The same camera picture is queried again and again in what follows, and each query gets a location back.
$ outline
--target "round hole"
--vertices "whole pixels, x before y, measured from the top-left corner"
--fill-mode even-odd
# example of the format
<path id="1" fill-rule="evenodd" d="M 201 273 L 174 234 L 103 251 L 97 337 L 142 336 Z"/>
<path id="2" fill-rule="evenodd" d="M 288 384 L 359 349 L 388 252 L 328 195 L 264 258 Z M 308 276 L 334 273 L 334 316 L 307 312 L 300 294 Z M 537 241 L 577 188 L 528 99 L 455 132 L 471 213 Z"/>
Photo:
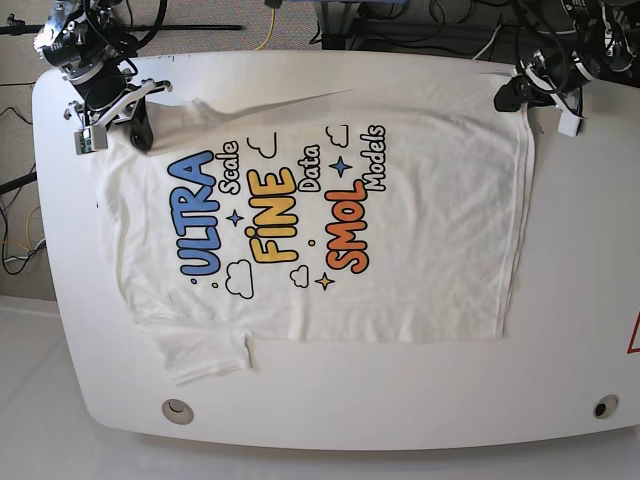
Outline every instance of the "round hole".
<path id="1" fill-rule="evenodd" d="M 193 410 L 182 400 L 171 399 L 164 402 L 162 414 L 177 425 L 188 425 L 193 421 Z"/>
<path id="2" fill-rule="evenodd" d="M 593 409 L 593 416 L 598 419 L 609 418 L 618 408 L 620 399 L 617 395 L 607 395 Z"/>

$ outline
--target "white t-shirt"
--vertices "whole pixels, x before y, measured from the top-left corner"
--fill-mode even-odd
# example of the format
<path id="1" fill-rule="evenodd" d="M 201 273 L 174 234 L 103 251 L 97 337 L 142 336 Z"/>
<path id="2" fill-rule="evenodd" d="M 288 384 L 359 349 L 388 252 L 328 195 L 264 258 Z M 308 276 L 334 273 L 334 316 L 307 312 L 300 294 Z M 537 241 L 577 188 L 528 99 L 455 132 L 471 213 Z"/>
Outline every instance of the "white t-shirt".
<path id="1" fill-rule="evenodd" d="M 534 158 L 526 113 L 493 108 L 503 83 L 440 77 L 226 119 L 151 106 L 148 155 L 114 129 L 89 162 L 102 247 L 171 377 L 250 368 L 248 336 L 500 338 Z"/>

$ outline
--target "black stand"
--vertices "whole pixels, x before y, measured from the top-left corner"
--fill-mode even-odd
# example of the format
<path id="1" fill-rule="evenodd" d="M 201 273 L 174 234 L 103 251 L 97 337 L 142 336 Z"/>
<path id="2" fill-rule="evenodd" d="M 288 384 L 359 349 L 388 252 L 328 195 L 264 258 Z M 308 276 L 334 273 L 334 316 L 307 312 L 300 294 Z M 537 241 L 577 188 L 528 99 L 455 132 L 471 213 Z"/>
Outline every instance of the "black stand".
<path id="1" fill-rule="evenodd" d="M 17 190 L 20 187 L 24 187 L 25 185 L 35 182 L 37 179 L 38 173 L 33 172 L 16 178 L 15 180 L 11 180 L 7 183 L 3 183 L 2 185 L 0 185 L 0 195 L 4 195 L 11 192 L 12 190 Z"/>

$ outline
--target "cloud doodle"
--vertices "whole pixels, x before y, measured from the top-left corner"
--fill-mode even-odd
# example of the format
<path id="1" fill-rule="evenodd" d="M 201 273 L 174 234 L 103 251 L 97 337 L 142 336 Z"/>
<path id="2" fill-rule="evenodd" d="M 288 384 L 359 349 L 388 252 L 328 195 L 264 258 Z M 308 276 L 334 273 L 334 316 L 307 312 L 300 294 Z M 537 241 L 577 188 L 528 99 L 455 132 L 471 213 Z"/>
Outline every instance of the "cloud doodle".
<path id="1" fill-rule="evenodd" d="M 271 146 L 268 147 L 273 149 L 273 153 L 271 155 L 265 154 L 265 152 L 262 151 L 262 147 L 254 147 L 253 145 L 251 145 L 251 141 L 249 137 L 247 137 L 247 145 L 249 146 L 250 149 L 257 150 L 262 158 L 266 160 L 271 160 L 278 153 L 278 134 L 277 132 L 273 132 L 273 147 Z"/>
<path id="2" fill-rule="evenodd" d="M 238 260 L 227 266 L 224 286 L 231 295 L 240 295 L 245 300 L 253 298 L 253 275 L 248 260 Z"/>
<path id="3" fill-rule="evenodd" d="M 307 288 L 309 286 L 309 267 L 300 265 L 289 273 L 289 278 L 296 287 Z"/>
<path id="4" fill-rule="evenodd" d="M 327 127 L 324 132 L 331 140 L 331 144 L 340 148 L 349 146 L 349 125 L 340 125 L 339 127 Z"/>

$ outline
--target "yellow cable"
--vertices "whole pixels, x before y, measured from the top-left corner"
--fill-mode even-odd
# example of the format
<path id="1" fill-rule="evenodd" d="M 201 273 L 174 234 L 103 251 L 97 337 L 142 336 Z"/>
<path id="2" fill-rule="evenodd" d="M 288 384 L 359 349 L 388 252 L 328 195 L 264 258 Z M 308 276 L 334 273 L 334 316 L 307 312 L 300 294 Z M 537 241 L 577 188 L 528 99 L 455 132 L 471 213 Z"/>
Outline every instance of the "yellow cable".
<path id="1" fill-rule="evenodd" d="M 25 247 L 24 245 L 22 245 L 21 243 L 14 243 L 14 242 L 2 242 L 4 245 L 14 245 L 16 247 L 20 247 L 23 250 L 26 250 L 27 252 L 30 252 L 31 249 Z"/>
<path id="2" fill-rule="evenodd" d="M 271 35 L 273 34 L 273 27 L 276 24 L 276 10 L 275 8 L 271 9 L 271 27 L 269 27 L 269 33 L 267 34 L 267 38 L 264 39 L 264 42 L 262 42 L 261 45 L 256 47 L 256 50 L 262 50 L 267 43 L 269 43 L 269 40 L 271 40 Z"/>
<path id="3" fill-rule="evenodd" d="M 29 232 L 29 224 L 31 223 L 31 217 L 33 216 L 34 213 L 36 213 L 38 210 L 40 210 L 40 207 L 36 207 L 33 210 L 31 210 L 31 213 L 29 214 L 29 216 L 27 217 L 27 226 L 26 226 L 26 231 L 27 231 L 27 245 L 29 245 L 29 251 L 33 250 L 33 245 L 31 244 L 31 233 Z"/>

